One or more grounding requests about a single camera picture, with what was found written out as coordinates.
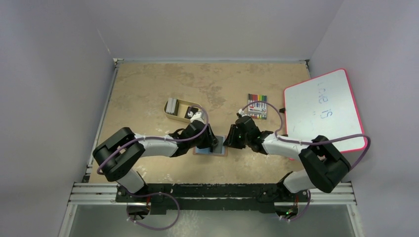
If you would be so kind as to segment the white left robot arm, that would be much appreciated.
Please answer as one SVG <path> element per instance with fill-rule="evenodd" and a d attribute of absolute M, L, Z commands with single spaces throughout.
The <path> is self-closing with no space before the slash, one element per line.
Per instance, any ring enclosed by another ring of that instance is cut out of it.
<path fill-rule="evenodd" d="M 117 182 L 128 191 L 130 198 L 141 202 L 147 197 L 146 183 L 133 169 L 140 158 L 173 158 L 188 153 L 192 148 L 213 151 L 217 145 L 218 139 L 204 120 L 204 114 L 197 112 L 185 128 L 165 136 L 144 136 L 123 127 L 98 145 L 92 156 L 99 165 L 98 174 L 109 182 Z"/>

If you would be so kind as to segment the pink leather card holder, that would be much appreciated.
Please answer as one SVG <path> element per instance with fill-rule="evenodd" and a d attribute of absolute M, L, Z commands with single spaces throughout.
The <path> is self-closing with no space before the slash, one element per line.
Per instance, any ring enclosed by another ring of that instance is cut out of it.
<path fill-rule="evenodd" d="M 193 150 L 193 155 L 209 155 L 209 156 L 222 156 L 225 157 L 227 156 L 227 147 L 225 147 L 225 155 L 214 155 L 212 153 L 213 148 L 204 148 L 204 149 L 199 149 L 199 148 L 194 148 Z"/>

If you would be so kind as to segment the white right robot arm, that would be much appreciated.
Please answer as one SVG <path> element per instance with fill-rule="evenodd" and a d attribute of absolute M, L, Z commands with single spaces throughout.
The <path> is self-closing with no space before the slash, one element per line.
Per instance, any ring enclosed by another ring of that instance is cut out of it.
<path fill-rule="evenodd" d="M 249 116 L 238 118 L 230 126 L 224 145 L 235 149 L 249 147 L 256 153 L 300 161 L 304 169 L 288 173 L 279 182 L 277 194 L 284 201 L 308 189 L 331 193 L 351 169 L 349 161 L 325 136 L 319 135 L 307 145 L 287 142 L 284 136 L 261 131 Z"/>

